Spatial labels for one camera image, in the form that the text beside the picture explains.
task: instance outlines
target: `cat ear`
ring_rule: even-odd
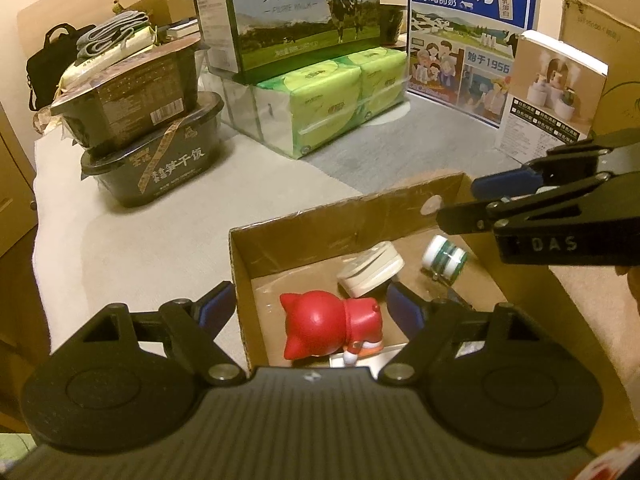
[[[305,357],[309,357],[309,352],[302,339],[295,335],[288,336],[287,344],[284,347],[284,358],[288,361],[294,361]]]
[[[298,302],[298,298],[301,294],[281,294],[280,304],[285,312],[289,312]]]

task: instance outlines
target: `red cat figurine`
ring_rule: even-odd
[[[325,356],[344,349],[344,364],[383,349],[382,314],[376,300],[341,300],[323,290],[280,296],[287,320],[284,358]]]

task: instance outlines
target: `gray folded cloth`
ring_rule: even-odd
[[[149,25],[149,17],[144,12],[139,10],[121,12],[80,37],[76,43],[78,61],[83,62],[100,56],[104,51],[128,40],[136,31]]]

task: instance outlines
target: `black bag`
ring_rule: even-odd
[[[60,34],[59,38],[51,43],[51,35],[59,28],[64,28],[68,34]],[[61,23],[53,27],[44,37],[42,50],[31,56],[27,61],[27,83],[31,89],[29,108],[37,112],[53,102],[58,83],[65,70],[76,61],[78,39],[95,28],[95,25],[87,25],[80,30],[75,30],[68,23]]]

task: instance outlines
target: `black plastic container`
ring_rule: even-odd
[[[206,170],[218,157],[218,115],[223,107],[215,92],[199,92],[193,112],[125,149],[103,158],[85,152],[82,172],[100,180],[125,207],[149,203]]]
[[[128,57],[70,88],[51,113],[92,156],[121,150],[196,107],[199,43],[188,36]]]

